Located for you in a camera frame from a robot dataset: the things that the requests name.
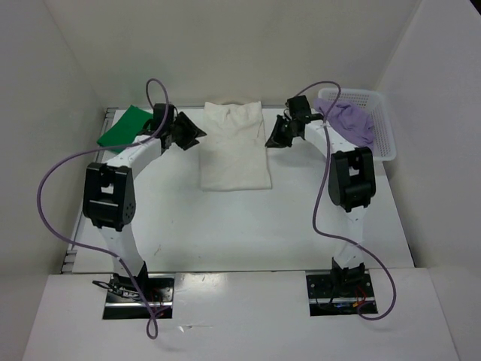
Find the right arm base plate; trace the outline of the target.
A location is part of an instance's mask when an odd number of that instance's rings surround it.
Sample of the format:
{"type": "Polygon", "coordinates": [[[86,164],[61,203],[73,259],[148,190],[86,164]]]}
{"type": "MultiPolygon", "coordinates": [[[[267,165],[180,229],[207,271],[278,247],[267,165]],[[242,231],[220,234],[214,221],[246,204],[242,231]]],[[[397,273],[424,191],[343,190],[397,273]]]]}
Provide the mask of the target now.
{"type": "Polygon", "coordinates": [[[335,286],[329,271],[307,272],[305,275],[311,317],[378,312],[371,276],[365,272],[353,285],[335,286]]]}

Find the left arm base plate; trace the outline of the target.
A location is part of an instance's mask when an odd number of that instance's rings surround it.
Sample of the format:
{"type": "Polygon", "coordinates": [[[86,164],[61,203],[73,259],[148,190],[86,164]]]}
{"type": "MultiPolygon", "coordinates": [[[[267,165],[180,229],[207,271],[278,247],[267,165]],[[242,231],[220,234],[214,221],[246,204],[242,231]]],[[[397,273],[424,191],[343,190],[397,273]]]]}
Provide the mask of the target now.
{"type": "MultiPolygon", "coordinates": [[[[174,299],[174,275],[150,274],[149,284],[144,295],[153,309],[156,319],[171,319],[174,299]]],[[[107,290],[103,320],[148,320],[149,311],[145,308],[137,290],[131,285],[121,286],[112,276],[109,282],[93,281],[107,290]]]]}

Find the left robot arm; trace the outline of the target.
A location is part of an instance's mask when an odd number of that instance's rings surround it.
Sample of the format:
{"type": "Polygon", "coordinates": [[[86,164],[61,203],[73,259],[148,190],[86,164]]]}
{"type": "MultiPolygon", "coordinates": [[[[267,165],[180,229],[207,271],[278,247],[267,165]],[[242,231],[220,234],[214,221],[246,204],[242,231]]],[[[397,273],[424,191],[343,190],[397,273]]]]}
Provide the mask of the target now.
{"type": "Polygon", "coordinates": [[[139,301],[152,287],[132,231],[135,178],[172,144],[188,150],[206,135],[174,105],[157,103],[128,147],[107,162],[87,166],[83,215],[99,230],[114,258],[113,280],[108,284],[112,293],[139,301]]]}

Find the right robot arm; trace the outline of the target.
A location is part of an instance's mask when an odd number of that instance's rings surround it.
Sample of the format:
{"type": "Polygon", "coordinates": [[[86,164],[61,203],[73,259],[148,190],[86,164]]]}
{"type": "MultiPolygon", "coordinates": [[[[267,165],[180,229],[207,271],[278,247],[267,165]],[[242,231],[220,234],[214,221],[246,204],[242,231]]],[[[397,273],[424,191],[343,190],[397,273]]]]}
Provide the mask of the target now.
{"type": "Polygon", "coordinates": [[[325,116],[311,109],[307,97],[295,96],[286,101],[283,115],[277,116],[267,148],[291,147],[300,137],[325,155],[327,186],[331,202],[343,211],[342,238],[331,261],[330,287],[333,297],[347,297],[360,287],[365,274],[362,251],[364,218],[376,192],[374,161],[371,149],[358,147],[331,127],[325,116]]]}

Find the white t-shirt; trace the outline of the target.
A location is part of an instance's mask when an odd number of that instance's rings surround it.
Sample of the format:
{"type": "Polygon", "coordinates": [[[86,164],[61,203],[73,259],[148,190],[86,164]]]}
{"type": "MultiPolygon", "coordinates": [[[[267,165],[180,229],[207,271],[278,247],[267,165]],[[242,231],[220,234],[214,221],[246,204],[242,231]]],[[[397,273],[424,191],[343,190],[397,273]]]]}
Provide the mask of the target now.
{"type": "Polygon", "coordinates": [[[261,102],[245,105],[207,102],[202,125],[207,133],[199,149],[203,191],[269,190],[272,187],[261,102]]]}

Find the green t-shirt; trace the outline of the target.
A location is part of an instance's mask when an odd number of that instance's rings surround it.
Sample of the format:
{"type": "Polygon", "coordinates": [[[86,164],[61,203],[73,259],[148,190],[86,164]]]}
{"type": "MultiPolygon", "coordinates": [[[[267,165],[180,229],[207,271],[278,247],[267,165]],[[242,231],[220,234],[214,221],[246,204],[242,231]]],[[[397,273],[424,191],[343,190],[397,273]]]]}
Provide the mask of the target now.
{"type": "Polygon", "coordinates": [[[97,145],[105,148],[132,144],[144,124],[151,118],[151,113],[131,105],[119,120],[97,140],[97,145]]]}

